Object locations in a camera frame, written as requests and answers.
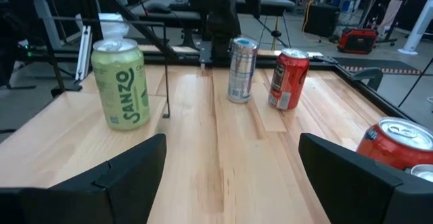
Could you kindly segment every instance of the wooden tabletop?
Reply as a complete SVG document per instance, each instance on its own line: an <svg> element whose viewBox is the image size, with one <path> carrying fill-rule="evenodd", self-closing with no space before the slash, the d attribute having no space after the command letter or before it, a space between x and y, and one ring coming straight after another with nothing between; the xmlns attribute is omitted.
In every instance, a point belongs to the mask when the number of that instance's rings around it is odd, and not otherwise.
<svg viewBox="0 0 433 224"><path fill-rule="evenodd" d="M156 131L167 135L167 156L148 223L329 223L298 155L300 134L354 150L385 116L333 72L310 71L287 112L267 103L272 70L255 72L246 104L227 100L228 69L168 73L171 117L157 122L152 111L143 131L107 129L95 93L63 94L0 144L0 185L49 187ZM151 108L164 107L164 82L149 88Z"/></svg>

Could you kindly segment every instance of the red can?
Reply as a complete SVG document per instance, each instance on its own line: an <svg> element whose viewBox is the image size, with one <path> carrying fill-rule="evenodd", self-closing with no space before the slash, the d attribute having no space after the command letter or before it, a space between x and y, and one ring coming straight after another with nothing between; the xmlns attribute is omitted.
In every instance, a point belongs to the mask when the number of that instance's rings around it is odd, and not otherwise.
<svg viewBox="0 0 433 224"><path fill-rule="evenodd" d="M281 110L298 105L310 60L307 52L298 49L283 49L277 58L273 72L269 103Z"/></svg>
<svg viewBox="0 0 433 224"><path fill-rule="evenodd" d="M402 118L382 118L371 126L357 152L400 170L433 164L433 133Z"/></svg>

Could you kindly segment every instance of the black metal frame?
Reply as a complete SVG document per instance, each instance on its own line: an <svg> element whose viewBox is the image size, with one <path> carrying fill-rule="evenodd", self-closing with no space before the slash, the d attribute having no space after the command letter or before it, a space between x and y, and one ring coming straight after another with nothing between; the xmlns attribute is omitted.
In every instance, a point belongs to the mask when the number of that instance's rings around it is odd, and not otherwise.
<svg viewBox="0 0 433 224"><path fill-rule="evenodd" d="M114 9L116 9L125 20L128 21L139 21L139 18L132 14L129 9L121 5L117 0L108 0L110 2L110 5L113 6ZM81 0L81 12L82 17L86 19L98 19L98 15L96 12L96 3L95 0ZM91 25L93 30L96 30L95 35L93 35L94 39L101 39L101 32L98 32L101 30L100 23L92 22ZM133 26L140 31L145 38L149 39L152 44L154 44L161 52L160 53L146 53L146 64L164 64L165 65L165 73L166 73L166 84L167 84L167 103L169 103L168 98L168 76L167 76L167 66L171 64L175 65L186 65L186 66L201 66L201 65L207 65L207 66L222 66L222 67L228 67L229 63L219 63L215 64L211 62L210 57L210 50L209 49L203 49L203 47L200 50L199 55L192 55L192 54L179 54L175 53L174 50L166 44L165 39L165 29L164 29L164 42L160 41L160 39L157 38L157 36L152 33L148 27L144 25L136 25L133 24ZM274 68L275 67L275 58L276 55L272 56L258 56L256 60L256 67L257 68ZM343 79L348 85L350 85L352 88L357 90L362 96L364 96L366 99L368 99L373 105L378 107L381 111L383 111L385 114L389 116L396 116L400 118L406 118L408 120L414 121L412 118L410 118L408 115L406 115L404 112L402 112L399 108L392 105L391 103L387 102L383 97L378 95L378 93L375 91L375 89L369 87L368 85L362 83L360 80L353 77L352 74L345 71L343 67L341 67L339 64L335 63L327 63L323 62L323 60L312 58L311 64L310 64L311 70L326 70L326 71L332 71L335 72L341 79ZM164 115L164 117L170 116L170 108L168 106L168 114Z"/></svg>

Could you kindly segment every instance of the silver can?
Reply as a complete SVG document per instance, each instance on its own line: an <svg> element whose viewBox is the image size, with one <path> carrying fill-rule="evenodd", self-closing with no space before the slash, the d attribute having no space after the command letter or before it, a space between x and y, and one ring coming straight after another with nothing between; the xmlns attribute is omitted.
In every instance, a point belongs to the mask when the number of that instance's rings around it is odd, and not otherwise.
<svg viewBox="0 0 433 224"><path fill-rule="evenodd" d="M229 89L230 101L245 103L250 97L252 76L256 68L258 43L246 37L234 38L231 44Z"/></svg>
<svg viewBox="0 0 433 224"><path fill-rule="evenodd" d="M411 174L433 183L433 165L419 164L411 169Z"/></svg>
<svg viewBox="0 0 433 224"><path fill-rule="evenodd" d="M380 129L395 142L425 152L433 151L433 133L410 120L386 117L379 121Z"/></svg>

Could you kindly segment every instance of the concrete floor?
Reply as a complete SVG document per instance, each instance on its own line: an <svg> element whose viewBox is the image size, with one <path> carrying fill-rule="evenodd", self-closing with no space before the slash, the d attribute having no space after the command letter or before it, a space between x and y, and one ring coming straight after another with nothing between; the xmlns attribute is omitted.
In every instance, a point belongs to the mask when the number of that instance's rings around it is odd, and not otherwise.
<svg viewBox="0 0 433 224"><path fill-rule="evenodd" d="M355 55L339 53L336 45L328 43L326 40L319 43L319 37L310 34L303 34L302 16L293 16L286 14L286 26L290 36L292 47L297 47L305 51L319 51L324 55L334 57L348 58L365 58L377 60L399 60L409 65L423 70L430 59L433 58L433 44L431 41L422 41L417 48L419 55L408 56L398 53L396 50L403 47L406 38L399 32L394 32L392 37L398 38L394 47L389 44L381 44L369 55ZM273 30L275 28L276 17L261 17L263 22ZM261 49L270 49L272 44L272 36L269 32L264 31L263 27L251 16L240 16L242 33L248 35L257 41L260 41ZM284 28L283 20L279 19L279 30L282 33L281 40L288 43L288 36ZM138 34L131 29L130 36L136 37ZM181 30L178 28L170 28L167 30L167 37L170 39L171 45L181 43ZM0 88L0 129L16 129L30 120L35 114L42 110L51 100L50 90L57 85L56 81L51 78L36 79L33 77L35 71L44 74L52 74L52 67L48 64L32 64L29 67L16 72L12 79L13 86L20 85L37 85L36 89L24 91L8 91ZM428 69L428 74L433 74L433 66ZM390 103L399 105L408 93L417 76L412 75L385 75L378 89L378 93ZM425 76L420 79L416 88L409 95L406 102L401 106L401 110L407 113L417 122L433 130L433 113L432 107L427 102L426 98L433 96L433 76ZM0 135L0 142L3 141L8 134Z"/></svg>

